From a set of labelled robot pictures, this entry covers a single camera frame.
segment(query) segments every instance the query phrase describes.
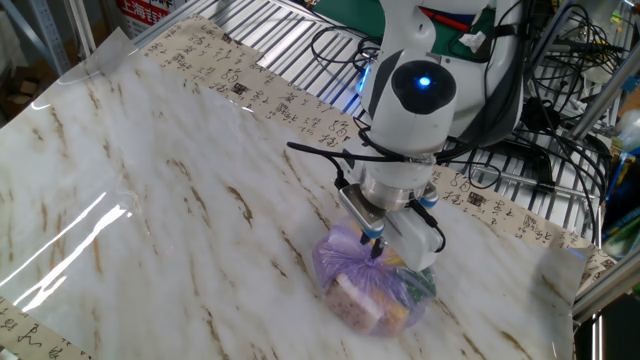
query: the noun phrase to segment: blue led light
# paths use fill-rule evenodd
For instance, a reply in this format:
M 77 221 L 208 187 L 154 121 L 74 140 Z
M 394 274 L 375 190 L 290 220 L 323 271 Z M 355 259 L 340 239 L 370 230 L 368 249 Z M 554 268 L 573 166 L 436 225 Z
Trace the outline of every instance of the blue led light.
M 431 84 L 431 79 L 429 79 L 426 76 L 423 76 L 418 80 L 418 84 L 420 84 L 420 86 L 422 87 L 427 87 L 429 86 L 429 84 Z
M 364 76 L 362 77 L 362 80 L 360 81 L 360 83 L 358 83 L 358 92 L 362 92 L 362 89 L 364 89 L 364 83 L 367 82 L 367 77 L 369 77 L 369 72 L 371 71 L 371 65 L 367 66 L 367 68 L 364 70 Z

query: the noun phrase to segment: red sign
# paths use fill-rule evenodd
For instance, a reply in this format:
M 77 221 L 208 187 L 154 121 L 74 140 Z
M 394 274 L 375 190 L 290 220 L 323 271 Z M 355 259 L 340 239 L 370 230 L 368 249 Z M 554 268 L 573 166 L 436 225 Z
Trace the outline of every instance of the red sign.
M 163 17 L 169 15 L 169 11 L 151 5 L 144 0 L 116 0 L 120 11 L 134 20 L 138 20 L 147 25 L 153 25 Z

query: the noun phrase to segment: metal rack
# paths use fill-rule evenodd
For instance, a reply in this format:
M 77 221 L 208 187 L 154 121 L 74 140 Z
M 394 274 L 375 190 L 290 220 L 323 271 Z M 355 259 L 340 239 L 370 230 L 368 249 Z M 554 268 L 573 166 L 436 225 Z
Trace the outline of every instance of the metal rack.
M 201 0 L 190 2 L 134 39 L 135 44 L 139 47 L 146 45 L 190 14 L 200 14 L 211 19 L 233 38 L 262 52 L 264 57 L 261 65 L 286 80 L 292 81 L 353 116 L 363 112 L 355 91 L 360 74 L 349 64 L 320 63 L 314 60 L 311 53 L 309 45 L 313 34 L 331 24 L 285 1 Z M 630 44 L 630 36 L 625 35 L 623 39 Z M 321 55 L 333 59 L 343 59 L 347 56 L 345 54 L 354 52 L 356 46 L 357 39 L 347 32 L 327 34 L 316 43 L 316 48 Z M 533 140 L 545 147 L 550 142 L 548 138 L 542 136 L 536 136 Z M 475 161 L 498 166 L 506 174 L 517 176 L 528 174 L 524 161 L 509 156 L 480 150 L 462 157 L 461 160 L 466 160 L 469 156 L 473 156 Z M 583 161 L 579 165 L 588 166 Z M 457 171 L 466 170 L 463 165 L 451 164 L 450 167 Z M 553 159 L 553 176 L 558 185 L 581 191 L 574 170 L 557 158 Z M 473 178 L 484 183 L 490 183 L 494 179 L 492 175 L 483 175 L 479 172 L 474 173 Z M 590 181 L 587 186 L 591 188 L 592 193 L 595 192 L 595 186 Z M 583 237 L 588 238 L 591 234 L 593 226 L 588 220 L 589 217 L 585 216 L 584 197 L 541 193 L 526 184 L 506 177 L 499 180 L 493 190 Z

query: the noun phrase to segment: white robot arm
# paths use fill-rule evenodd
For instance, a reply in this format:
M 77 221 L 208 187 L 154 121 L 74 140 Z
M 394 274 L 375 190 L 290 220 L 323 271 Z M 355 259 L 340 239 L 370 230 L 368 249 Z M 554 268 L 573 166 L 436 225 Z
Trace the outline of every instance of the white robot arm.
M 515 36 L 499 37 L 491 60 L 485 64 L 430 53 L 435 27 L 419 6 L 458 14 L 475 14 L 486 0 L 394 1 L 381 0 L 385 11 L 384 41 L 372 64 L 361 94 L 371 120 L 369 144 L 354 139 L 345 151 L 369 156 L 385 152 L 406 157 L 403 162 L 361 162 L 341 160 L 349 186 L 340 189 L 345 208 L 363 229 L 363 243 L 376 241 L 374 252 L 384 243 L 391 246 L 413 270 L 431 265 L 444 248 L 444 234 L 426 209 L 438 199 L 429 183 L 434 153 L 442 149 L 448 135 L 462 137 L 501 86 L 503 78 L 518 64 Z M 520 2 L 498 0 L 495 25 L 518 24 Z M 489 141 L 499 141 L 513 129 L 522 103 L 521 80 L 515 111 L 501 124 L 502 131 Z M 472 129 L 477 133 L 478 124 Z

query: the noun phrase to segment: plastic bag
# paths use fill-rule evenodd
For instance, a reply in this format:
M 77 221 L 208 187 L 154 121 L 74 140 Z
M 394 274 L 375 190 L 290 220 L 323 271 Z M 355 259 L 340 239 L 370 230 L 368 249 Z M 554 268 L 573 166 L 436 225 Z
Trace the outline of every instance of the plastic bag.
M 350 219 L 333 226 L 313 252 L 324 301 L 354 331 L 396 336 L 424 315 L 435 298 L 431 269 L 409 270 L 390 248 L 371 258 L 371 243 Z

